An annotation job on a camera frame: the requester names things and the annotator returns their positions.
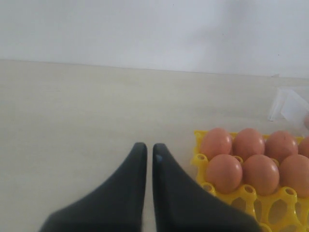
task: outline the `egg cup holder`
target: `egg cup holder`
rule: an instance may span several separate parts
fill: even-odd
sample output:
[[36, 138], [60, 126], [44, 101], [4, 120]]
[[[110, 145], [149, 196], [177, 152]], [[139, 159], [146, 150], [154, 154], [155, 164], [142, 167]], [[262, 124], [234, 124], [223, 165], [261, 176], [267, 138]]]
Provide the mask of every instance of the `egg cup holder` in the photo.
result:
[[[197, 130], [194, 132], [196, 137], [196, 147], [191, 164], [197, 167], [197, 183], [208, 193], [216, 196], [228, 205], [232, 205], [253, 216], [265, 232], [280, 231], [298, 231], [309, 232], [308, 214], [309, 198], [298, 198], [296, 191], [289, 187], [280, 187], [269, 196], [260, 196], [256, 194], [255, 189], [246, 184], [229, 194], [221, 194], [216, 191], [211, 183], [204, 179], [204, 173], [208, 166], [208, 159], [205, 155], [199, 153], [199, 147], [202, 138], [207, 131]], [[237, 133], [230, 133], [234, 138]], [[240, 163], [243, 163], [241, 157], [235, 156]]]

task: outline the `table surface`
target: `table surface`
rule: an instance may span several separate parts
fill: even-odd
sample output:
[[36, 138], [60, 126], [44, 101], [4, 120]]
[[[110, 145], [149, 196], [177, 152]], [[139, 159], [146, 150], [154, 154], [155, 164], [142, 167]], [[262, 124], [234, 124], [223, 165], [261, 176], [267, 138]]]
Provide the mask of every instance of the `table surface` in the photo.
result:
[[[0, 231], [37, 231], [83, 197], [133, 144], [166, 143], [189, 164], [194, 130], [290, 130], [267, 115], [279, 86], [306, 79], [0, 61]], [[148, 159], [144, 232], [155, 231]]]

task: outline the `yellow egg tray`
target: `yellow egg tray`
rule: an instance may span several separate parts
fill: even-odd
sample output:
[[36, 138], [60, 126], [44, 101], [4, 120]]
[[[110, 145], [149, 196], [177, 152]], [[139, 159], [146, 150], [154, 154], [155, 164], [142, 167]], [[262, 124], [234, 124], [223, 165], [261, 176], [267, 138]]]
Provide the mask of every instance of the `yellow egg tray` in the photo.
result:
[[[246, 184], [229, 194], [221, 194], [216, 191], [211, 183], [204, 179], [204, 173], [207, 169], [208, 160], [203, 154], [200, 154], [199, 147], [202, 138], [207, 131], [194, 131], [196, 137], [196, 147], [191, 164], [197, 167], [196, 181], [213, 196], [218, 197], [228, 205], [245, 211], [253, 216], [265, 232], [309, 232], [308, 214], [309, 198], [298, 198], [296, 191], [289, 187], [280, 187], [274, 194], [269, 196], [260, 196], [256, 194], [255, 189]], [[230, 133], [234, 138], [237, 133]], [[241, 157], [235, 156], [241, 163]]]

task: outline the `white wall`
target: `white wall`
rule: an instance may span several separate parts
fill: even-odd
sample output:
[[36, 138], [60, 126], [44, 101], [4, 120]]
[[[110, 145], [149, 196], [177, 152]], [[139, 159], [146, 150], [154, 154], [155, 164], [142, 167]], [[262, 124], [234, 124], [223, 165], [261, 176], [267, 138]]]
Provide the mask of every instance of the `white wall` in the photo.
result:
[[309, 77], [307, 0], [0, 0], [0, 58]]

